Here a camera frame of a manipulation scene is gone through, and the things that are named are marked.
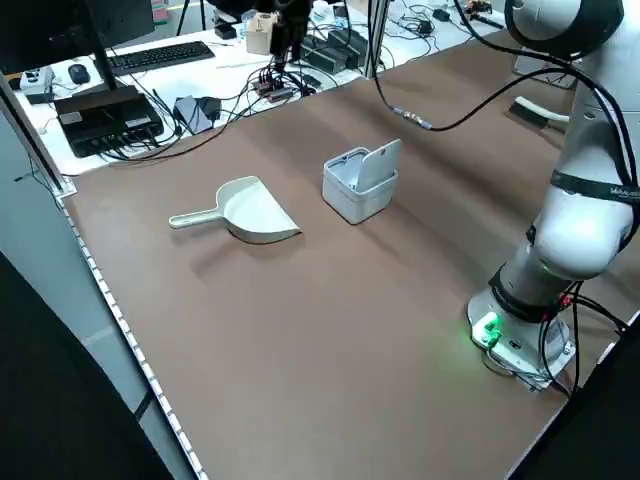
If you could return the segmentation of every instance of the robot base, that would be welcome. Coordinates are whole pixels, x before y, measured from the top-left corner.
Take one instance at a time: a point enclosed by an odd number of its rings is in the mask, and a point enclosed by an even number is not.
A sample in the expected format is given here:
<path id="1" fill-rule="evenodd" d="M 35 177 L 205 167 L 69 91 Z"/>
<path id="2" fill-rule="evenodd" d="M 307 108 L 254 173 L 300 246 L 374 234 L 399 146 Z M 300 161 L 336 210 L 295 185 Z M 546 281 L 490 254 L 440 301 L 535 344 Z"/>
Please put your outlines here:
<path id="1" fill-rule="evenodd" d="M 488 350 L 492 333 L 502 334 L 491 352 L 487 352 L 491 360 L 513 371 L 533 390 L 542 390 L 551 384 L 539 348 L 539 324 L 523 322 L 505 312 L 489 288 L 469 300 L 467 316 L 471 338 L 483 350 Z M 547 363 L 554 377 L 567 366 L 574 353 L 575 344 L 569 337 L 569 329 L 556 317 L 549 326 L 545 345 Z"/>

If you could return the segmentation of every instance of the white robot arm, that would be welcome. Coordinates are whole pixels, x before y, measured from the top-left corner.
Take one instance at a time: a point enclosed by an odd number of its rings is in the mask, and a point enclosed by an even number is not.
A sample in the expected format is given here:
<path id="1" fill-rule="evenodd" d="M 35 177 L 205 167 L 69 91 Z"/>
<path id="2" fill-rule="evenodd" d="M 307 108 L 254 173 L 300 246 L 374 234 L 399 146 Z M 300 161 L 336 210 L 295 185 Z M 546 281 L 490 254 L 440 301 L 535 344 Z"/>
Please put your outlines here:
<path id="1" fill-rule="evenodd" d="M 505 17 L 514 38 L 533 50 L 565 59 L 588 52 L 583 72 L 616 98 L 632 147 L 639 151 L 640 2 L 507 0 Z M 474 342 L 506 368 L 526 372 L 522 378 L 535 387 L 550 383 L 543 351 L 554 376 L 575 351 L 561 319 L 551 321 L 544 345 L 541 324 L 549 321 L 553 305 L 573 282 L 607 269 L 634 221 L 630 203 L 574 193 L 580 188 L 568 186 L 592 181 L 615 196 L 624 183 L 616 167 L 621 164 L 630 171 L 616 131 L 594 93 L 581 85 L 560 161 L 527 241 L 489 288 L 469 302 Z M 496 325 L 497 343 L 491 334 Z"/>

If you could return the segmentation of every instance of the led strip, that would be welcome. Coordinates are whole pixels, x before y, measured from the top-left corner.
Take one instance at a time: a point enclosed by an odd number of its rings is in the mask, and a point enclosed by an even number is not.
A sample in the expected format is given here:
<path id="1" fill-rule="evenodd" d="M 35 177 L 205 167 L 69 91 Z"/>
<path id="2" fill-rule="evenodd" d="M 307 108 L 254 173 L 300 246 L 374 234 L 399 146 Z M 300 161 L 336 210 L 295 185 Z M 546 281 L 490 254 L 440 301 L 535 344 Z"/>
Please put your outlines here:
<path id="1" fill-rule="evenodd" d="M 73 219 L 69 215 L 69 211 L 66 208 L 64 208 L 64 204 L 60 200 L 57 200 L 57 201 L 62 207 L 62 212 L 64 213 L 65 217 L 67 217 L 69 226 L 71 227 L 71 230 L 73 231 L 73 234 L 75 235 L 76 240 L 78 241 L 78 245 L 80 246 L 82 256 L 87 262 L 87 265 L 89 266 L 89 269 L 93 274 L 93 278 L 98 284 L 98 287 L 100 288 L 100 291 L 102 292 L 102 295 L 106 300 L 107 305 L 109 305 L 109 308 L 111 309 L 111 313 L 113 313 L 113 317 L 115 318 L 116 323 L 120 327 L 120 331 L 122 332 L 122 335 L 124 335 L 125 339 L 127 340 L 127 343 L 129 344 L 129 347 L 131 348 L 133 355 L 138 361 L 138 365 L 140 365 L 140 368 L 142 369 L 142 372 L 144 373 L 144 376 L 146 377 L 147 382 L 149 382 L 149 385 L 153 390 L 153 393 L 156 396 L 156 399 L 158 400 L 158 403 L 160 404 L 160 407 L 162 408 L 162 411 L 164 412 L 164 415 L 167 418 L 169 425 L 171 425 L 171 429 L 173 430 L 173 433 L 176 435 L 178 443 L 180 444 L 180 446 L 182 447 L 182 450 L 184 451 L 185 455 L 189 459 L 189 463 L 191 464 L 193 471 L 195 472 L 199 480 L 208 480 L 209 477 L 207 476 L 204 469 L 202 468 L 202 464 L 198 459 L 198 455 L 196 455 L 195 451 L 193 450 L 193 446 L 189 441 L 189 437 L 187 436 L 186 432 L 182 428 L 182 425 L 178 421 L 178 417 L 176 413 L 173 411 L 173 408 L 171 408 L 171 404 L 169 403 L 167 396 L 164 394 L 164 391 L 160 386 L 158 377 L 156 377 L 155 373 L 153 373 L 153 370 L 151 369 L 151 365 L 149 365 L 149 362 L 144 356 L 144 353 L 142 352 L 142 349 L 140 348 L 140 345 L 138 344 L 138 341 L 136 340 L 135 335 L 131 331 L 129 324 L 127 323 L 124 316 L 122 315 L 122 311 L 120 310 L 120 307 L 118 307 L 118 303 L 116 302 L 116 299 L 113 296 L 113 293 L 109 289 L 109 286 L 107 285 L 107 282 L 102 276 L 100 269 L 98 268 L 95 260 L 91 256 L 91 252 L 89 252 L 89 248 L 87 247 L 84 239 L 80 235 L 80 232 L 76 228 L 76 225 Z"/>

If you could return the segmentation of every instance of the computer mouse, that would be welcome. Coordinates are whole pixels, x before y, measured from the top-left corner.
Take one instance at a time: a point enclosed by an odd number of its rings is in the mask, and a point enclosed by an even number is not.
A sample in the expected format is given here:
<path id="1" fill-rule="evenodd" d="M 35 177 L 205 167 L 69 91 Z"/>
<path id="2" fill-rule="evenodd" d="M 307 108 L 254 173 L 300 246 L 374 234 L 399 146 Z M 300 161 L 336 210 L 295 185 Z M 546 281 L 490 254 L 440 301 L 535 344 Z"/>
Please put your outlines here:
<path id="1" fill-rule="evenodd" d="M 71 77 L 71 81 L 76 85 L 89 83 L 89 80 L 91 80 L 87 67 L 80 63 L 74 63 L 69 67 L 69 76 Z"/>

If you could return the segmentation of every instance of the dustpan handle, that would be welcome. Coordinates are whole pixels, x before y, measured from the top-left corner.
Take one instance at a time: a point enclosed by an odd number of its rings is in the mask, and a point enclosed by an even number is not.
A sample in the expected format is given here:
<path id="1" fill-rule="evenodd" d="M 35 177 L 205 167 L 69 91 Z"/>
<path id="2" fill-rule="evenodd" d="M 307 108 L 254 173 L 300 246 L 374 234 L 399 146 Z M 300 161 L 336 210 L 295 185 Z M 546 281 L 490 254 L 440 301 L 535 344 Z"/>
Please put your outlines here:
<path id="1" fill-rule="evenodd" d="M 169 226 L 175 229 L 193 227 L 194 225 L 201 225 L 223 218 L 224 216 L 219 209 L 205 210 L 203 212 L 187 213 L 185 215 L 171 217 L 169 219 Z"/>

